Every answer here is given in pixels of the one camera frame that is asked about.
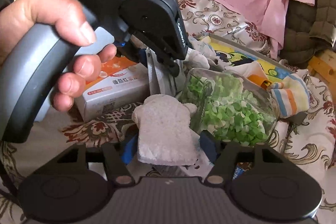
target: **plastic bag of green pieces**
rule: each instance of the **plastic bag of green pieces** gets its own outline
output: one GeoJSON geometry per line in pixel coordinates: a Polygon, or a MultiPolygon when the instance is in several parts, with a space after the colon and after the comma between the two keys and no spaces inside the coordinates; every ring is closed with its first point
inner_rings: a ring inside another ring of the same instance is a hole
{"type": "Polygon", "coordinates": [[[192,130],[243,146],[267,142],[278,119],[271,95],[234,71],[190,70],[180,101],[198,107],[192,130]]]}

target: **pinky finger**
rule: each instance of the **pinky finger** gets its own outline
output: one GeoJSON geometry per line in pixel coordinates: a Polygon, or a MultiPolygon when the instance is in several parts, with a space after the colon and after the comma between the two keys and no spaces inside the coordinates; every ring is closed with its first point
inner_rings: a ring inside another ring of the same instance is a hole
{"type": "Polygon", "coordinates": [[[68,111],[74,104],[74,99],[68,95],[57,92],[54,96],[54,108],[58,111],[68,111]]]}

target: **white plush toy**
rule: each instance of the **white plush toy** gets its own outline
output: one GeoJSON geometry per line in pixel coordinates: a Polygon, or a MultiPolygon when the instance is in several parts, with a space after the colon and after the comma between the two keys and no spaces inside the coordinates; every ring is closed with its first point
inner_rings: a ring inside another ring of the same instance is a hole
{"type": "Polygon", "coordinates": [[[193,165],[197,152],[189,128],[194,104],[181,104],[169,95],[148,97],[132,120],[139,128],[138,160],[155,165],[193,165]]]}

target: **finger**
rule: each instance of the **finger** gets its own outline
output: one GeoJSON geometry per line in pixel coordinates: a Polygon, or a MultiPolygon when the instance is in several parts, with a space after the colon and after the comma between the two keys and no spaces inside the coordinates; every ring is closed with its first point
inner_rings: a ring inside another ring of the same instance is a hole
{"type": "Polygon", "coordinates": [[[53,106],[58,111],[68,111],[72,108],[74,99],[68,95],[57,92],[54,96],[53,106]]]}
{"type": "Polygon", "coordinates": [[[63,39],[78,46],[96,41],[77,0],[16,0],[0,13],[0,31],[13,47],[36,22],[55,25],[63,39]]]}
{"type": "Polygon", "coordinates": [[[97,79],[101,71],[101,61],[98,55],[79,56],[73,65],[73,72],[86,81],[97,79]]]}
{"type": "Polygon", "coordinates": [[[101,52],[98,53],[98,56],[102,63],[107,62],[108,60],[111,60],[116,56],[117,53],[117,47],[113,44],[109,44],[105,46],[101,52]]]}
{"type": "Polygon", "coordinates": [[[85,91],[85,80],[75,73],[65,73],[58,79],[59,92],[71,97],[79,97],[85,91]]]}

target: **white box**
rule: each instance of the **white box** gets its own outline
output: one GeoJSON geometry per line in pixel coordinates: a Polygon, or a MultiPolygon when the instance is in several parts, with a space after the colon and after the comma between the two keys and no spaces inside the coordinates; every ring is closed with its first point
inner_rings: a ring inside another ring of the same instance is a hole
{"type": "Polygon", "coordinates": [[[104,63],[100,77],[86,86],[75,99],[84,122],[130,103],[142,103],[150,95],[147,68],[125,57],[104,63]]]}

